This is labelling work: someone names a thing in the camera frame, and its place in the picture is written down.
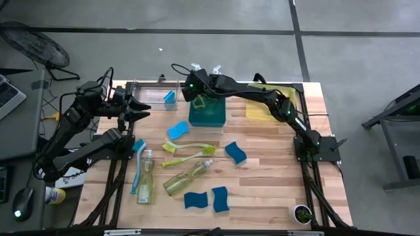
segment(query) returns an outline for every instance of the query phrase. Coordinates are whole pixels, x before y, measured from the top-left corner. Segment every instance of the yellow bottle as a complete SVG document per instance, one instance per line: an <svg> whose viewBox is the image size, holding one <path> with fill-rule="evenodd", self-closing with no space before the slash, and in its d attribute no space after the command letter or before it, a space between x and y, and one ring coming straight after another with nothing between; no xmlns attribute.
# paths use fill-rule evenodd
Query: yellow bottle
<svg viewBox="0 0 420 236"><path fill-rule="evenodd" d="M144 150L147 153L142 162L142 175L137 189L137 204L151 205L154 196L153 168L155 161L152 159L152 150Z"/></svg>
<svg viewBox="0 0 420 236"><path fill-rule="evenodd" d="M205 174L211 163L213 163L212 159L199 161L188 171L181 172L170 180L166 181L163 184L166 193L171 197L178 194L184 188L189 186L197 177Z"/></svg>

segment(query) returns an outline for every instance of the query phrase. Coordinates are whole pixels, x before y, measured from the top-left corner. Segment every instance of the green plastic bottle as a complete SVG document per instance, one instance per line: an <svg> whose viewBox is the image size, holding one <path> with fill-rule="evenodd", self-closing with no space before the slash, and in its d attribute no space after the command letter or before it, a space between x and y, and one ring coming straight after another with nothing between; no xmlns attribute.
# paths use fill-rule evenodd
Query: green plastic bottle
<svg viewBox="0 0 420 236"><path fill-rule="evenodd" d="M213 163L212 159L199 161L191 169L187 170L186 172L181 172L175 177L166 181L163 184L166 193L171 197L175 196L184 188L189 186L197 177L202 176L210 167L211 163Z"/></svg>
<svg viewBox="0 0 420 236"><path fill-rule="evenodd" d="M152 159L152 150L145 150L146 158L142 162L142 175L137 189L137 204L151 205L154 196L153 168L155 161Z"/></svg>

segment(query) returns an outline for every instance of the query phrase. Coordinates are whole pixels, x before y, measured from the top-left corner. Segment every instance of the gray floor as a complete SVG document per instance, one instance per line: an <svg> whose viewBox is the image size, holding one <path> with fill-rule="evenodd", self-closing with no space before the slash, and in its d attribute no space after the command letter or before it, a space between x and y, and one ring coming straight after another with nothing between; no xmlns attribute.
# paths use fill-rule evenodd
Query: gray floor
<svg viewBox="0 0 420 236"><path fill-rule="evenodd" d="M420 31L416 0L296 0L302 30ZM0 21L32 26L114 28L292 30L286 0L14 0ZM200 63L249 81L255 72L270 81L302 81L294 36L48 33L70 54L68 69L82 81L53 83L55 95L101 76L108 66L116 79L179 77L169 67ZM321 82L333 132L348 138L341 147L348 203L361 229L420 234L419 189L385 193L382 185L398 179L380 127L360 126L389 101L419 83L420 38L303 37L310 80ZM0 67L34 65L0 43ZM52 113L45 106L45 113ZM53 122L46 123L51 135ZM89 140L80 134L70 145ZM70 211L77 199L55 210ZM54 209L48 213L55 214ZM66 226L68 219L46 224Z"/></svg>

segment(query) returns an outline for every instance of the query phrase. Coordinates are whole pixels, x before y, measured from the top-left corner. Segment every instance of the black fan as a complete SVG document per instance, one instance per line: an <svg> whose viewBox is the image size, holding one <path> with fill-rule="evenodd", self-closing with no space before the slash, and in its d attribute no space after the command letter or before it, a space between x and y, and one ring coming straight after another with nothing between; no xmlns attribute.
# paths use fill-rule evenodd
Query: black fan
<svg viewBox="0 0 420 236"><path fill-rule="evenodd" d="M0 24L0 36L23 55L43 64L55 81L80 79L78 74L63 69L70 63L68 53L43 33L31 31L29 26L19 22L4 22ZM72 74L75 77L57 79L52 69Z"/></svg>

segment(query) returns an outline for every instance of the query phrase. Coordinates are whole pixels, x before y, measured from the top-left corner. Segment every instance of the wooden table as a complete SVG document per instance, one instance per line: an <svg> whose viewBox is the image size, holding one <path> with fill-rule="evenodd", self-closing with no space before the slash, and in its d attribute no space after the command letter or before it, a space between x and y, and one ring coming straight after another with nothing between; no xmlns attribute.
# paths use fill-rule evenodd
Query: wooden table
<svg viewBox="0 0 420 236"><path fill-rule="evenodd" d="M115 81L124 85L126 81ZM327 113L319 83L303 83L308 113ZM180 149L173 155L163 151L168 140L167 129L179 121L188 120L189 103L178 98L177 111L151 111L151 116L135 123L135 136L147 143L156 160L154 169L155 204L136 204L131 195L131 185L136 172L135 158L129 161L125 178L118 227L165 228L165 229L308 229L288 218L289 207L306 205L301 166L295 160L292 139L295 131L286 123L250 120L245 117L246 101L242 98L226 99L226 124L222 128L190 127L177 144L203 142L216 145L215 161L207 174L198 178L185 191L169 197L162 184L172 176L189 169L196 160L171 168L163 168L162 162L174 157L185 157L197 149ZM321 135L331 134L328 116L311 116L310 124ZM98 133L116 127L115 119L101 118ZM236 141L247 154L244 165L237 167L225 154L224 147ZM75 224L83 221L104 194L110 162L99 161L87 172L81 193ZM324 194L331 206L349 225L352 224L341 175L331 163L319 163ZM214 187L226 186L229 192L227 212L213 210ZM209 206L205 209L184 208L184 193L207 192ZM315 196L317 220L321 222L320 207ZM111 218L114 198L110 201L107 221Z"/></svg>

